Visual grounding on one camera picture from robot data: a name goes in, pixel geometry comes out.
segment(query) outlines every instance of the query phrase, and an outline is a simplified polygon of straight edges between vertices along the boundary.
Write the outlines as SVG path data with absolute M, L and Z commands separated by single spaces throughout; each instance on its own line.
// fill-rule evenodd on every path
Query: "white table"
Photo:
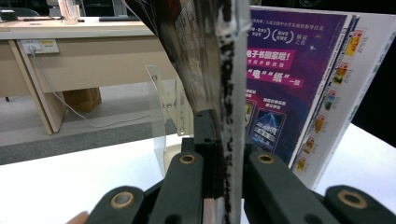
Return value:
M 168 136 L 167 145 L 175 146 L 180 140 Z M 395 161 L 396 148 L 350 125 L 317 191 L 346 184 L 396 213 Z M 115 187 L 145 190 L 162 178 L 150 139 L 3 165 L 0 223 L 65 223 L 81 211 L 91 212 Z

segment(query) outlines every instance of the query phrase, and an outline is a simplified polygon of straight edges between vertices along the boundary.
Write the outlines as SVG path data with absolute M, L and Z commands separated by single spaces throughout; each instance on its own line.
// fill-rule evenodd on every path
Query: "dark background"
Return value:
M 307 7 L 306 3 L 318 4 Z M 392 1 L 375 0 L 262 0 L 263 6 L 268 7 L 296 7 L 312 8 L 337 11 L 355 11 L 369 13 L 396 14 L 396 7 Z M 382 139 L 396 147 L 396 113 L 392 110 L 396 100 L 394 98 L 396 88 L 396 41 L 389 49 L 384 62 L 382 62 L 375 79 L 363 98 L 363 101 L 352 120 L 352 123 L 364 131 Z

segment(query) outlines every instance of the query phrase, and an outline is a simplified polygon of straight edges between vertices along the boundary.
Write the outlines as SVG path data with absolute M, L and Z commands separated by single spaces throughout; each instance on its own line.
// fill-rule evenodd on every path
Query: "purple book cover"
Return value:
M 251 9 L 247 38 L 246 128 L 285 163 L 316 107 L 346 15 Z

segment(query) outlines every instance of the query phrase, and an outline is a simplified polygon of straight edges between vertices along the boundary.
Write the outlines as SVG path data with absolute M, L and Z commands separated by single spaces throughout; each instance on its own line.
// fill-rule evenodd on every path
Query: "desk leg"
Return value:
M 18 40 L 18 47 L 20 49 L 21 56 L 24 60 L 24 63 L 29 71 L 30 79 L 35 87 L 36 94 L 38 99 L 44 109 L 44 113 L 48 119 L 49 126 L 52 129 L 53 133 L 59 132 L 62 124 L 62 120 L 64 119 L 64 113 L 66 111 L 66 106 L 63 105 L 59 99 L 53 95 L 52 92 L 43 92 L 41 88 L 39 79 L 42 77 L 42 74 L 37 74 L 35 70 L 35 66 L 33 65 L 31 58 L 27 55 L 21 44 L 21 41 Z
M 21 69 L 21 73 L 23 75 L 23 79 L 25 80 L 25 83 L 27 85 L 27 88 L 29 89 L 29 92 L 32 96 L 32 99 L 35 103 L 35 108 L 37 109 L 38 116 L 40 117 L 41 121 L 44 124 L 44 128 L 47 132 L 47 134 L 53 134 L 53 131 L 50 127 L 50 122 L 46 116 L 46 112 L 44 110 L 43 105 L 40 103 L 39 96 L 37 94 L 37 91 L 35 89 L 35 86 L 32 82 L 32 79 L 30 79 L 30 76 L 28 74 L 28 71 L 26 70 L 25 63 L 23 61 L 23 58 L 21 56 L 21 52 L 19 51 L 17 45 L 15 44 L 14 40 L 8 40 L 9 45 L 11 46 L 12 53 L 14 54 L 15 59 L 17 60 L 18 66 Z

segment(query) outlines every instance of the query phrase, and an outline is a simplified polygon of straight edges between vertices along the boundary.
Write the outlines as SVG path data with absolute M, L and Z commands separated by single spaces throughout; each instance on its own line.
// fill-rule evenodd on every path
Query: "white power cord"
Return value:
M 35 46 L 29 46 L 28 49 L 29 49 L 30 53 L 33 55 L 33 58 L 35 59 L 35 63 L 37 64 L 38 70 L 41 72 L 41 74 L 43 75 L 44 79 L 46 79 L 47 83 L 49 83 L 48 80 L 47 80 L 46 74 L 44 73 L 43 69 L 41 68 L 40 62 L 39 62 L 38 59 L 35 57 L 35 51 L 36 51 Z M 117 121 L 114 121 L 114 122 L 112 122 L 112 123 L 105 124 L 105 125 L 93 124 L 93 123 L 91 123 L 86 117 L 84 117 L 83 115 L 79 114 L 79 113 L 78 113 L 76 110 L 74 110 L 70 105 L 68 105 L 60 96 L 58 96 L 58 95 L 55 93 L 55 91 L 52 90 L 52 88 L 51 88 L 50 85 L 49 85 L 49 89 L 52 91 L 52 93 L 55 95 L 55 97 L 58 98 L 68 109 L 70 109 L 71 111 L 73 111 L 73 112 L 74 112 L 76 115 L 78 115 L 79 117 L 85 119 L 85 120 L 86 120 L 92 127 L 94 127 L 94 128 L 105 128 L 105 127 L 108 127 L 108 126 L 111 126 L 111 125 L 114 125 L 114 124 L 118 124 L 118 123 L 125 123 L 125 122 L 130 122 L 130 121 L 135 121 L 135 120 L 139 120 L 139 119 L 144 119 L 144 118 L 149 118 L 149 117 L 150 117 L 150 115 L 146 115 L 146 116 L 143 116 L 143 117 L 140 117 L 140 118 L 137 118 L 137 119 L 117 120 Z

